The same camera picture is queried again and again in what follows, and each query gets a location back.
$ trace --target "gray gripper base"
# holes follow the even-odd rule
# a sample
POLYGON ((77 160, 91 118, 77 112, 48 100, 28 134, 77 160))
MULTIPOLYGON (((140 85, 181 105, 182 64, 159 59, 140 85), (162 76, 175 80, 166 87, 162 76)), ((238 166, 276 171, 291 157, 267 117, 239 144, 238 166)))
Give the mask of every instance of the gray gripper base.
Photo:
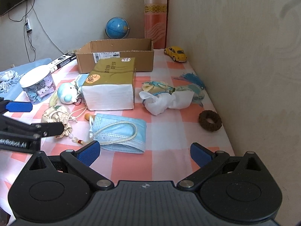
MULTIPOLYGON (((38 224, 18 219, 13 226, 230 226, 206 211, 196 195, 176 189, 170 181, 120 181, 98 191, 91 202, 69 219, 38 224)), ((277 226, 267 221, 260 226, 277 226)))

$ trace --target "clear plastic container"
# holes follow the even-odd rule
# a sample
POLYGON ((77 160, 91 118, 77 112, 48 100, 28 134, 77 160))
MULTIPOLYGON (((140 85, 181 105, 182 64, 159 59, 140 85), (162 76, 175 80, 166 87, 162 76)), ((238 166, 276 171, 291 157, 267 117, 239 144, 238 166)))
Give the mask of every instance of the clear plastic container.
POLYGON ((27 72, 21 78, 20 85, 33 105, 46 100, 55 91, 55 84, 47 65, 38 66, 27 72))

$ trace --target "orange round sticker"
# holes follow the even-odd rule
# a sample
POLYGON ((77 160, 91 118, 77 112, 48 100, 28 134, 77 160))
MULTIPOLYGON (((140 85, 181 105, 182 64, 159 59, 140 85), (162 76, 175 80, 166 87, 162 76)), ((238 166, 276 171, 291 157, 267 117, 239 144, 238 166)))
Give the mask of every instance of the orange round sticker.
POLYGON ((98 79, 100 79, 100 75, 90 75, 88 76, 88 78, 86 79, 86 83, 93 83, 95 81, 97 81, 98 79))

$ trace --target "white lid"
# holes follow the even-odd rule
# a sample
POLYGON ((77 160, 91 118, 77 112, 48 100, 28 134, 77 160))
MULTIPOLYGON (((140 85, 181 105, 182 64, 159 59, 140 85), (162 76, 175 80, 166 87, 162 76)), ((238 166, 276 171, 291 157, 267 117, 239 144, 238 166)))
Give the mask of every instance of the white lid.
POLYGON ((40 65, 28 71, 20 80, 22 88, 30 87, 43 80, 50 73, 48 65, 40 65))

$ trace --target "yellow toy car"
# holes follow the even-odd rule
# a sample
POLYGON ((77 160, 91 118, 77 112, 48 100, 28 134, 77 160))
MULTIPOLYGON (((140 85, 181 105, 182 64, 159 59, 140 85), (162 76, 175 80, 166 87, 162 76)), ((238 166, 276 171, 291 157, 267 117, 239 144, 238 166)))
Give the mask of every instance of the yellow toy car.
POLYGON ((187 57, 183 51, 182 48, 172 46, 172 47, 167 47, 164 49, 164 54, 169 55, 173 61, 178 61, 178 62, 186 62, 187 57))

